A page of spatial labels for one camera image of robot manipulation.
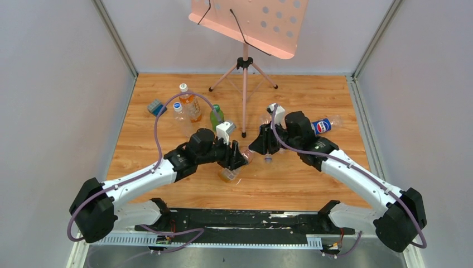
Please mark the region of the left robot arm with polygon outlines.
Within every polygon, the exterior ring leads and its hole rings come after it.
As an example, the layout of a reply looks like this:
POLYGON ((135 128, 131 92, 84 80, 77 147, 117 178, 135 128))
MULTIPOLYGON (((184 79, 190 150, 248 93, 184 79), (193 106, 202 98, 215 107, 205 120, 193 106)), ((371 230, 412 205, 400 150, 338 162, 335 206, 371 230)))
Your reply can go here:
POLYGON ((68 232, 71 241, 93 243, 121 225, 152 225, 166 230, 171 216, 153 201, 132 204, 134 198, 164 185, 176 183, 196 173, 199 165, 217 163, 224 169, 237 170, 248 163, 237 141, 217 138, 207 128, 197 130, 188 142, 163 155, 156 163, 125 177, 99 182, 85 181, 69 208, 68 229, 76 224, 81 237, 68 232))

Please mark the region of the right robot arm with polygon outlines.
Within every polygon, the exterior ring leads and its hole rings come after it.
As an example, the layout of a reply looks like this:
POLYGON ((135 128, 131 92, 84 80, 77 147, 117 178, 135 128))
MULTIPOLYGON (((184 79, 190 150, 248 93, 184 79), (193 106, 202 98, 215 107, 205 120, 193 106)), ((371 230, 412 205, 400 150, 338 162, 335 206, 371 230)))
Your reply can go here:
POLYGON ((315 134, 303 112, 286 114, 281 106, 271 105, 267 113, 268 121, 260 126, 250 150, 261 155, 293 151, 303 163, 343 183, 370 205, 366 209, 331 201, 320 210, 322 231, 333 233, 340 227, 374 233, 395 252, 403 252, 409 245, 427 247, 422 233, 427 218, 419 191, 403 190, 363 168, 337 144, 315 134))

